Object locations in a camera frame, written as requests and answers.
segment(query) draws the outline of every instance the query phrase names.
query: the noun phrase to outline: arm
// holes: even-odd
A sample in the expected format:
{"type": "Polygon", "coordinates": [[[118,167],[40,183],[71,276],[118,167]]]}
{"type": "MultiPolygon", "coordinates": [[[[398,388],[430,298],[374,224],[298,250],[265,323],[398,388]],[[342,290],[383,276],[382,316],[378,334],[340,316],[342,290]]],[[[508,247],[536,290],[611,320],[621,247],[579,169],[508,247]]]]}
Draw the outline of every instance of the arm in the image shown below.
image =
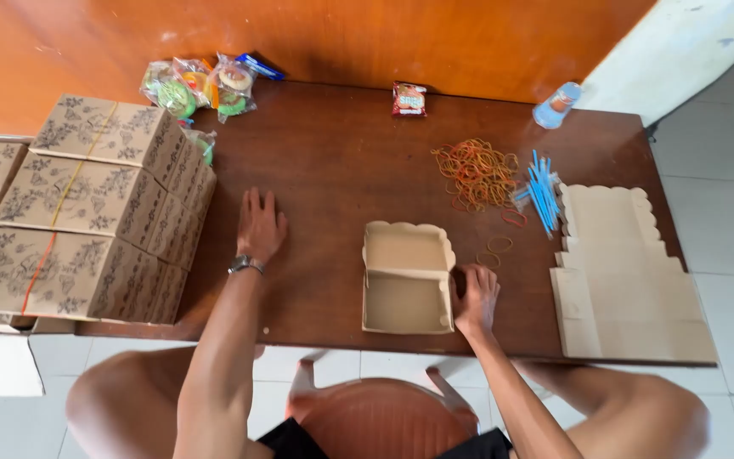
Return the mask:
{"type": "MultiPolygon", "coordinates": [[[[265,208],[256,188],[242,198],[237,255],[267,263],[287,235],[287,219],[274,213],[268,192],[265,208]]],[[[200,337],[177,406],[175,458],[249,456],[247,420],[253,390],[262,275],[256,268],[229,275],[200,337]]]]}
{"type": "Polygon", "coordinates": [[[453,283],[455,325],[480,360],[517,457],[582,458],[565,431],[520,377],[492,333],[494,307],[500,293],[497,276],[484,266],[467,265],[461,270],[466,274],[466,294],[458,298],[453,283]]]}

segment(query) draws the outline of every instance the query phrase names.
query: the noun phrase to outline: wristwatch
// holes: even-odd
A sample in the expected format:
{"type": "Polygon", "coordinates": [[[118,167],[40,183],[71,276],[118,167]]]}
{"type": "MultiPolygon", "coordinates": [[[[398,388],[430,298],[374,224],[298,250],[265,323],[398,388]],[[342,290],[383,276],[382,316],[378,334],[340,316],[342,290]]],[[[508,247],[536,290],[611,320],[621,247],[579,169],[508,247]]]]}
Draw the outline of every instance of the wristwatch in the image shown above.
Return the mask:
{"type": "Polygon", "coordinates": [[[265,265],[248,255],[240,255],[231,262],[229,274],[238,273],[245,268],[256,268],[260,274],[265,274],[265,265]]]}

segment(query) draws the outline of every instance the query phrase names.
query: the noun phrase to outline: white wall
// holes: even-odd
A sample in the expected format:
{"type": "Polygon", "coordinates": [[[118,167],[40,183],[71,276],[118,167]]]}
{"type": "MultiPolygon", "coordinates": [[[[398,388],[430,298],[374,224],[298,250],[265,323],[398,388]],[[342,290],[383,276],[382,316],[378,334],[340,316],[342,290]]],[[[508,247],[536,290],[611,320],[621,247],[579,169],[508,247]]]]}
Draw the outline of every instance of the white wall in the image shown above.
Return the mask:
{"type": "Polygon", "coordinates": [[[588,75],[576,108],[648,126],[733,64],[734,0],[659,0],[588,75]]]}

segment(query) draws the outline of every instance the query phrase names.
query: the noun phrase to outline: orange wall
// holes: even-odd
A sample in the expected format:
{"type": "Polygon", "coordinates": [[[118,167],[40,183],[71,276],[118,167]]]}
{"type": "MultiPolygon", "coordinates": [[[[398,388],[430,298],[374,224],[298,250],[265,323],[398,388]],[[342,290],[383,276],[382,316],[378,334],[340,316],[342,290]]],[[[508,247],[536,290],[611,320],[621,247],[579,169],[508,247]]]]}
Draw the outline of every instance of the orange wall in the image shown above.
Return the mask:
{"type": "Polygon", "coordinates": [[[35,133],[61,92],[143,103],[149,60],[218,50],[257,51],[295,81],[535,102],[585,78],[654,3],[0,0],[0,133],[35,133]]]}

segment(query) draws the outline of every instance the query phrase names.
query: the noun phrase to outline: black shorts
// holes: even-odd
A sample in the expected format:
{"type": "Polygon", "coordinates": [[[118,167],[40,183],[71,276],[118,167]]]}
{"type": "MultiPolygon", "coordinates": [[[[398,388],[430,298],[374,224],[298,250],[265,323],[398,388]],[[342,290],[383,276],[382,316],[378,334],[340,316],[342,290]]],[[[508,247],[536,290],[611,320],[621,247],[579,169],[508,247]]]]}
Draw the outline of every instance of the black shorts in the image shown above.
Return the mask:
{"type": "MultiPolygon", "coordinates": [[[[328,459],[310,434],[292,417],[258,441],[273,450],[274,459],[328,459]]],[[[495,428],[468,439],[436,459],[508,459],[512,448],[509,439],[495,428]]]]}

